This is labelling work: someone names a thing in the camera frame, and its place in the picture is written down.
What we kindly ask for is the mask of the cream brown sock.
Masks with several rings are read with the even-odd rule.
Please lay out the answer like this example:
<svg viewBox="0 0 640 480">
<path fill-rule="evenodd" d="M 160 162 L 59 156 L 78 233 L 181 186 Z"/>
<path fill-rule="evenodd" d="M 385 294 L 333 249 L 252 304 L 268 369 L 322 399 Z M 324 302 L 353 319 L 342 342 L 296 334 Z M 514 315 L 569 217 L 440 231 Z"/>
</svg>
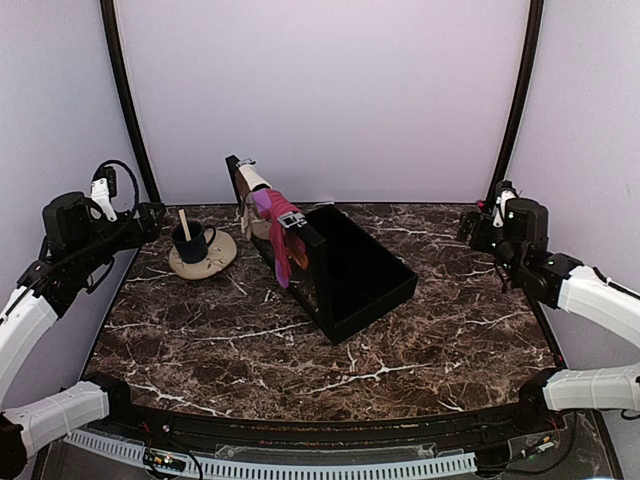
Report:
<svg viewBox="0 0 640 480">
<path fill-rule="evenodd" d="M 239 215 L 243 235 L 247 240 L 252 237 L 268 240 L 271 222 L 264 220 L 258 213 L 253 193 L 263 188 L 271 188 L 271 185 L 258 174 L 250 163 L 238 167 L 235 174 L 235 184 L 240 195 Z"/>
</svg>

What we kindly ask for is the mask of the magenta purple sock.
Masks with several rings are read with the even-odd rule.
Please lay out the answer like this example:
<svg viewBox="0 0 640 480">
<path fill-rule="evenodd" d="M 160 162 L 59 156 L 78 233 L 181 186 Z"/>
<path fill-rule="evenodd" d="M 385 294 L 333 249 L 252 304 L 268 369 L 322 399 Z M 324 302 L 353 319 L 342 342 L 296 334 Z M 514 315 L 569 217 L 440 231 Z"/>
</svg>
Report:
<svg viewBox="0 0 640 480">
<path fill-rule="evenodd" d="M 303 270 L 308 268 L 309 258 L 305 243 L 296 235 L 288 233 L 279 222 L 279 217 L 289 213 L 300 213 L 300 209 L 291 204 L 279 191 L 270 188 L 254 192 L 253 200 L 260 217 L 271 222 L 269 241 L 275 254 L 276 278 L 283 288 L 288 288 L 292 275 L 289 258 Z"/>
</svg>

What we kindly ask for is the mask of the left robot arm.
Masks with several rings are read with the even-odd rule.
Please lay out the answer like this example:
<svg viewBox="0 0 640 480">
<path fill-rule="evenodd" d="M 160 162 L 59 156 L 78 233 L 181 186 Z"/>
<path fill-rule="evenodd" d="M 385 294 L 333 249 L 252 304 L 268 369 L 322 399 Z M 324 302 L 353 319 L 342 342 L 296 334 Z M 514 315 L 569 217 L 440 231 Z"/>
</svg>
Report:
<svg viewBox="0 0 640 480">
<path fill-rule="evenodd" d="M 1 391 L 6 393 L 33 348 L 80 292 L 92 293 L 91 275 L 111 269 L 120 251 L 155 241 L 166 209 L 142 202 L 117 212 L 107 195 L 59 196 L 43 209 L 45 238 L 39 256 L 18 280 L 1 313 Z M 129 385 L 91 374 L 75 385 L 26 406 L 1 409 L 1 476 L 16 478 L 39 450 L 91 422 L 103 420 L 120 436 L 141 427 Z"/>
</svg>

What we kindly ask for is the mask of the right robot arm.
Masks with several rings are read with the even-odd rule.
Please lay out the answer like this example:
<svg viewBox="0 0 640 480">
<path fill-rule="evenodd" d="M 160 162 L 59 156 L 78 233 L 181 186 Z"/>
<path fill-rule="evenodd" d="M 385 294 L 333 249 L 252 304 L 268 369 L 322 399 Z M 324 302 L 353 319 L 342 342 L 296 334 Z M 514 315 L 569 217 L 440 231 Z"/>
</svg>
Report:
<svg viewBox="0 0 640 480">
<path fill-rule="evenodd" d="M 580 316 L 633 345 L 639 343 L 639 295 L 598 268 L 548 249 L 548 210 L 511 191 L 493 212 L 462 214 L 457 237 L 471 249 L 493 256 L 505 288 L 522 290 L 552 309 Z M 549 368 L 527 381 L 510 413 L 521 434 L 534 432 L 549 412 L 639 409 L 639 366 L 591 370 Z"/>
</svg>

